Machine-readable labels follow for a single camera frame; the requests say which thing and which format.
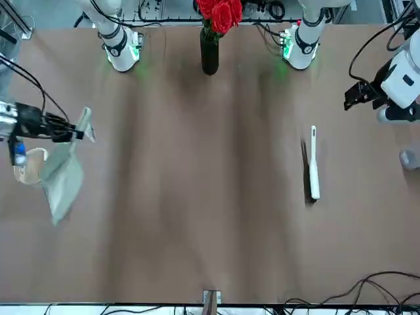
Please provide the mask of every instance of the red rose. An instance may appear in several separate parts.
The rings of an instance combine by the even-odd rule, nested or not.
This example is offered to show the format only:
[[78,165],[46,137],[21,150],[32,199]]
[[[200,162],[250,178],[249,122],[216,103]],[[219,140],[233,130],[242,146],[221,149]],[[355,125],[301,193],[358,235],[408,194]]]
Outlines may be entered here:
[[216,0],[197,0],[198,8],[206,20],[211,18],[211,10],[216,5]]
[[213,7],[211,11],[213,16],[212,29],[221,34],[226,34],[232,27],[232,14],[230,13],[230,5],[227,2],[220,2]]
[[242,21],[242,4],[240,0],[229,0],[230,14],[232,15],[232,25],[238,26]]

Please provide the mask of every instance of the brown table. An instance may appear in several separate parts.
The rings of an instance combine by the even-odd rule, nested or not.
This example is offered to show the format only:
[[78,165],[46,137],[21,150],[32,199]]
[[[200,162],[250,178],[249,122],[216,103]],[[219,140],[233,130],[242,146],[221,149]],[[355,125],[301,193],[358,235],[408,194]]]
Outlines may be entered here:
[[[381,125],[369,104],[343,110],[349,62],[378,29],[327,28],[315,63],[296,72],[241,26],[220,41],[212,77],[195,27],[146,30],[128,73],[112,69],[94,30],[35,33],[19,62],[72,119],[93,109],[97,143],[78,149],[83,191],[58,227],[43,191],[17,184],[0,155],[0,300],[199,303],[219,289],[224,303],[319,302],[371,272],[420,272],[420,174],[398,160],[419,129]],[[355,73],[373,78],[387,39]],[[19,77],[10,90],[41,104]],[[301,139],[312,124],[322,199],[307,207]],[[378,281],[397,297],[420,287]],[[360,301],[384,303],[369,285]]]

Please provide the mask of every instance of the cable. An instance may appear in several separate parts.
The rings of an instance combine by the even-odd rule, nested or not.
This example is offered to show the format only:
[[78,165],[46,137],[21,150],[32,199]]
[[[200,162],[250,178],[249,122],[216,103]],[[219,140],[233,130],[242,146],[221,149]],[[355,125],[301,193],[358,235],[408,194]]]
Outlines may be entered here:
[[[151,25],[156,25],[157,23],[170,23],[170,22],[202,22],[203,19],[201,18],[162,18],[162,19],[145,19],[143,17],[141,17],[141,5],[138,6],[138,20],[133,19],[131,22],[144,22],[147,23],[145,25],[134,25],[134,24],[128,24],[125,23],[125,20],[120,20],[116,17],[113,16],[108,16],[106,15],[98,6],[98,4],[96,3],[95,0],[91,0],[92,6],[98,11],[98,13],[100,15],[102,15],[103,17],[105,17],[107,20],[122,25],[122,26],[126,26],[128,28],[138,28],[138,27],[146,27],[146,26],[151,26]],[[247,19],[243,19],[241,21],[241,23],[278,23],[278,22],[289,22],[289,23],[296,23],[298,20],[297,19],[283,19],[281,21],[278,20],[273,20],[273,19],[260,19],[260,18],[247,18]]]
[[279,33],[276,33],[276,32],[274,32],[274,31],[272,31],[271,29],[270,29],[270,26],[268,25],[268,24],[265,24],[266,26],[263,26],[261,23],[254,23],[254,25],[256,25],[256,26],[260,26],[260,27],[262,27],[267,33],[269,33],[271,36],[276,36],[276,37],[280,37],[280,34]]
[[81,21],[83,21],[85,17],[83,16],[83,13],[77,18],[76,22],[74,22],[73,28],[77,28]]
[[399,18],[397,21],[389,24],[387,27],[381,29],[380,31],[378,31],[377,33],[375,33],[373,36],[371,36],[368,41],[366,41],[366,43],[364,43],[364,45],[359,49],[359,51],[356,53],[356,55],[354,56],[352,62],[350,63],[350,67],[348,68],[348,75],[352,78],[355,79],[357,81],[363,82],[365,83],[369,89],[376,94],[376,96],[378,98],[383,98],[383,96],[375,90],[375,88],[373,88],[373,86],[370,84],[370,82],[368,82],[366,79],[364,79],[363,77],[358,77],[356,75],[352,74],[352,69],[353,69],[353,65],[356,61],[356,59],[360,56],[360,54],[362,53],[362,51],[379,35],[381,35],[382,33],[385,33],[387,30],[389,30],[390,28],[394,27],[395,25],[401,23],[401,22],[405,22],[406,19],[411,18],[411,15],[405,17],[405,18]]
[[401,301],[400,305],[398,306],[399,309],[399,314],[402,314],[402,307],[412,298],[416,297],[416,296],[420,296],[420,292],[417,293],[413,293],[408,295],[404,300]]
[[106,306],[106,308],[100,313],[100,315],[104,315],[104,313],[106,312],[106,310],[108,310],[109,309],[109,307],[110,307],[110,305],[108,304],[107,306]]
[[264,307],[264,309],[265,309],[268,313],[270,313],[271,315],[274,315],[274,313],[273,313],[273,312],[271,312],[271,311],[269,311],[269,310],[267,309],[267,307]]
[[325,9],[325,16],[327,17],[325,20],[325,24],[330,23],[333,20],[333,9],[332,8]]
[[[280,14],[274,13],[273,7],[278,7],[280,9]],[[282,18],[284,18],[285,12],[286,10],[285,10],[284,4],[279,0],[274,0],[273,2],[270,2],[270,4],[268,5],[268,13],[275,20],[281,21]]]
[[45,310],[45,312],[44,312],[44,315],[47,315],[47,313],[48,313],[49,309],[51,308],[51,306],[52,306],[52,304],[50,304],[50,305],[47,307],[47,309],[46,309],[46,310]]
[[[269,44],[269,42],[267,41],[267,38],[266,38],[266,36],[265,36],[265,34],[266,34],[266,28],[263,26],[263,25],[261,25],[261,24],[254,24],[256,27],[257,27],[257,30],[258,30],[258,32],[260,33],[260,35],[261,35],[261,37],[262,37],[262,40],[264,41],[264,44],[265,44],[265,46],[266,46],[266,48],[268,49],[268,51],[271,53],[271,54],[273,54],[273,55],[275,55],[275,56],[279,56],[280,55],[280,53],[275,53],[275,52],[273,52],[272,51],[272,49],[276,49],[276,50],[278,50],[278,48],[277,47],[273,47],[273,46],[270,46],[270,44]],[[272,35],[272,39],[273,39],[273,41],[275,42],[275,44],[277,44],[277,45],[279,45],[280,43],[278,43],[275,39],[274,39],[274,36]]]
[[[23,67],[19,66],[18,64],[15,64],[13,61],[9,60],[8,58],[4,57],[1,54],[0,54],[0,60],[3,61],[3,64],[6,67],[8,67],[9,69],[11,69],[14,73],[20,75],[24,79],[27,79],[29,82],[31,82],[33,85],[35,85],[41,91],[42,98],[43,98],[41,112],[43,113],[43,111],[45,109],[45,90],[42,88],[42,86],[41,86],[40,82],[37,80],[37,78],[34,77],[32,74],[30,74],[26,69],[24,69]],[[14,67],[17,67],[18,69],[20,69],[23,72],[25,72],[28,76],[31,77],[31,79],[28,78],[26,75],[22,74],[21,72],[17,71],[16,69],[14,69],[13,67],[11,67],[10,64],[12,64]]]
[[149,308],[148,310],[112,310],[111,312],[105,313],[103,315],[110,315],[110,314],[120,313],[120,312],[126,312],[126,313],[130,313],[130,314],[142,314],[142,313],[149,312],[151,310],[157,310],[161,307],[162,306],[152,307],[152,308]]
[[[70,123],[70,120],[69,120],[66,112],[58,105],[58,103],[52,98],[52,96],[44,88],[42,88],[40,82],[38,81],[38,79],[36,77],[34,77],[25,68],[19,66],[18,64],[14,63],[13,61],[7,59],[4,56],[1,56],[0,55],[0,60],[3,61],[4,65],[6,67],[8,67],[9,69],[11,69],[13,72],[15,72],[16,74],[20,75],[24,79],[27,79],[29,82],[31,82],[33,85],[35,85],[41,91],[41,94],[42,94],[42,97],[43,97],[43,104],[42,104],[41,114],[44,114],[44,111],[45,111],[45,97],[47,97],[58,108],[58,110],[60,110],[60,112],[64,115],[64,117],[66,118],[66,121],[68,123]],[[18,72],[16,69],[14,69],[12,66],[10,66],[10,64],[12,64],[14,67],[22,70],[25,74],[27,74],[28,76],[30,76],[31,79],[28,78],[27,76],[25,76],[24,74]]]
[[[369,276],[366,276],[365,278],[363,278],[361,280],[358,280],[348,291],[346,291],[346,292],[344,292],[342,294],[339,294],[339,295],[333,295],[331,297],[328,297],[327,299],[325,299],[321,303],[318,303],[318,304],[310,304],[310,303],[306,302],[305,300],[292,298],[292,299],[286,300],[286,302],[284,303],[284,305],[286,305],[287,303],[293,302],[293,301],[298,301],[298,302],[302,303],[302,304],[295,305],[295,307],[292,308],[292,311],[290,312],[290,314],[292,314],[297,308],[300,308],[302,306],[305,306],[307,308],[319,308],[322,305],[324,305],[324,304],[326,304],[326,303],[328,303],[328,302],[330,302],[330,301],[332,301],[334,299],[340,299],[341,297],[346,297],[347,295],[350,295],[358,286],[360,286],[359,287],[359,290],[358,290],[358,292],[356,294],[356,298],[354,299],[354,302],[353,302],[352,307],[346,313],[346,314],[351,314],[351,312],[354,310],[354,308],[356,306],[356,303],[358,302],[358,300],[360,298],[363,285],[365,283],[370,283],[370,284],[373,284],[374,286],[377,286],[378,288],[384,289],[385,292],[387,292],[397,302],[397,305],[399,305],[400,308],[402,308],[403,302],[405,303],[406,301],[403,301],[403,302],[399,303],[398,302],[398,299],[394,295],[392,295],[388,290],[386,290],[385,288],[383,288],[378,283],[370,280],[371,278],[374,278],[374,277],[377,277],[377,276],[382,276],[382,275],[399,275],[399,276],[405,276],[405,277],[408,277],[408,278],[411,278],[411,279],[415,279],[415,280],[420,280],[420,276],[419,275],[417,275],[417,274],[410,274],[410,273],[407,273],[407,272],[399,272],[399,271],[376,272],[374,274],[370,274]],[[413,297],[415,297],[417,295],[420,295],[420,293],[414,293],[413,295],[410,295],[409,297],[407,297],[407,299],[411,299],[411,298],[413,298]]]
[[[413,5],[413,1],[410,1],[408,3],[408,5],[405,7],[404,11],[402,11],[402,13],[401,13],[401,15],[398,19],[404,17],[404,15],[408,12],[408,10],[411,8],[412,5]],[[401,47],[401,45],[399,45],[397,47],[391,47],[390,45],[391,45],[392,41],[394,40],[395,36],[400,32],[400,30],[402,28],[406,27],[407,24],[410,23],[413,19],[414,19],[414,16],[413,16],[413,18],[410,18],[410,19],[402,22],[401,25],[395,30],[395,32],[391,35],[390,39],[388,40],[387,51],[396,51],[397,49],[399,49]]]

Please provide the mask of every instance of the flower vase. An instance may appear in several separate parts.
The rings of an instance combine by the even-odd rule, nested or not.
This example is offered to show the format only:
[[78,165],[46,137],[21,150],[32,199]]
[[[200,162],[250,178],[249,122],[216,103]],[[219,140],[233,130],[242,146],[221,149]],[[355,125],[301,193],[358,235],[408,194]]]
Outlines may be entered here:
[[199,34],[201,48],[201,67],[207,75],[213,75],[219,68],[219,45],[205,37],[204,28]]

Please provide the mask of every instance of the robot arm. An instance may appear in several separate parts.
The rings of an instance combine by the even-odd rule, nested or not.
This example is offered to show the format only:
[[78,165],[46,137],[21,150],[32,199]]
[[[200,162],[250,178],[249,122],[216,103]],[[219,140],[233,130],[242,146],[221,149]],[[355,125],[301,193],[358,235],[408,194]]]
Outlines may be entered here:
[[297,70],[308,68],[316,56],[325,26],[324,8],[342,7],[350,2],[351,0],[299,0],[303,8],[302,22],[282,34],[283,59]]
[[[419,12],[420,0],[414,12]],[[420,30],[407,40],[368,85],[359,81],[345,93],[345,110],[373,101],[378,120],[383,123],[420,121]]]
[[18,138],[45,138],[53,142],[70,142],[75,136],[81,140],[84,132],[77,131],[75,125],[65,119],[39,108],[22,104],[0,101],[0,141],[7,140],[10,162],[13,166],[22,166],[26,162],[23,143]]
[[140,59],[141,33],[118,22],[121,0],[76,0],[98,28],[108,60],[119,72],[126,72]]

